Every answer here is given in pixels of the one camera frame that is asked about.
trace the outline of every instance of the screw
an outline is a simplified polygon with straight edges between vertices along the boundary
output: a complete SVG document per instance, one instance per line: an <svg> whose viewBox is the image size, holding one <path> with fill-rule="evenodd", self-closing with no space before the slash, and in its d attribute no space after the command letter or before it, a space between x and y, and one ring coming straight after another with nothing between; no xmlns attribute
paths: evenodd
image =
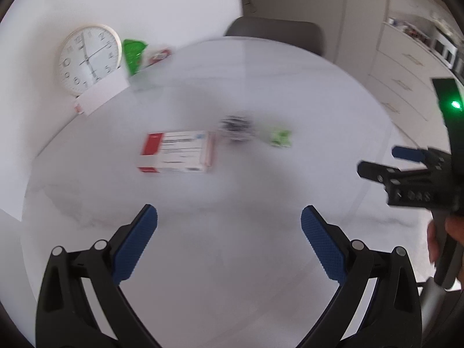
<svg viewBox="0 0 464 348"><path fill-rule="evenodd" d="M352 241L351 246L358 251L361 251L364 248L364 243L361 241Z"/></svg>
<svg viewBox="0 0 464 348"><path fill-rule="evenodd" d="M404 255L406 255L406 250L403 247L397 247L396 248L396 253L399 256L403 257Z"/></svg>
<svg viewBox="0 0 464 348"><path fill-rule="evenodd" d="M52 255L57 257L59 254L63 252L63 248L61 246L56 246L52 250Z"/></svg>
<svg viewBox="0 0 464 348"><path fill-rule="evenodd" d="M93 247L95 248L95 250L103 250L105 247L106 247L106 244L108 242L106 242L105 240L101 239L99 241L96 241L95 244L93 245Z"/></svg>

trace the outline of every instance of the black handle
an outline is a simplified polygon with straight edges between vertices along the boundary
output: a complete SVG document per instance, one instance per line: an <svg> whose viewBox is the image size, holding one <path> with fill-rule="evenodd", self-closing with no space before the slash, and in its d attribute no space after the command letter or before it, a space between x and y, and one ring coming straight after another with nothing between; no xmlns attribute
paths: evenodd
<svg viewBox="0 0 464 348"><path fill-rule="evenodd" d="M440 248L440 257L436 264L437 271L433 279L444 289L453 286L462 267L464 252L463 246L446 233L445 220L449 215L448 211L432 211Z"/></svg>

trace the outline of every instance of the round white clock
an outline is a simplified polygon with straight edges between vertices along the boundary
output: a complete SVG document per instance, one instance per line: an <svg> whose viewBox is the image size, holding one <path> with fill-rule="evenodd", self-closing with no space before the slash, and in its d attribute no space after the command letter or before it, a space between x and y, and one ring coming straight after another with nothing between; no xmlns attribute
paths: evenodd
<svg viewBox="0 0 464 348"><path fill-rule="evenodd" d="M91 25L77 29L63 43L59 82L72 94L80 95L115 71L121 56L121 40L110 27Z"/></svg>

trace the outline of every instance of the gray chair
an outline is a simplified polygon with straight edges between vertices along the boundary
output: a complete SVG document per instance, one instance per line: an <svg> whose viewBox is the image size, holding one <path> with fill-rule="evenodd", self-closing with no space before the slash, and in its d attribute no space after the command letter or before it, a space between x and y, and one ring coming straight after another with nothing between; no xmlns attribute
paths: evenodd
<svg viewBox="0 0 464 348"><path fill-rule="evenodd" d="M258 17L237 18L226 37L253 37L281 41L319 56L324 53L324 35L312 22L283 21Z"/></svg>

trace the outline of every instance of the drawer handle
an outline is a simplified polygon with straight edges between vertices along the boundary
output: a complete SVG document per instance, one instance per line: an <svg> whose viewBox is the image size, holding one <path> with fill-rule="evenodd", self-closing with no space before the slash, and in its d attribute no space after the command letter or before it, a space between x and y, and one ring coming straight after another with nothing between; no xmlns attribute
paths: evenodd
<svg viewBox="0 0 464 348"><path fill-rule="evenodd" d="M403 56L409 60L411 60L414 64L416 65L420 65L421 67L423 67L424 65L419 61L417 60L414 56L410 55L410 54L403 54Z"/></svg>
<svg viewBox="0 0 464 348"><path fill-rule="evenodd" d="M393 113L400 113L400 111L398 111L397 109L391 107L390 103L382 103L382 105L384 105L386 108L388 108Z"/></svg>
<svg viewBox="0 0 464 348"><path fill-rule="evenodd" d="M403 81L400 80L394 80L393 78L391 79L392 81L396 82L398 85L400 85L404 90L406 91L412 91L412 89L407 86Z"/></svg>

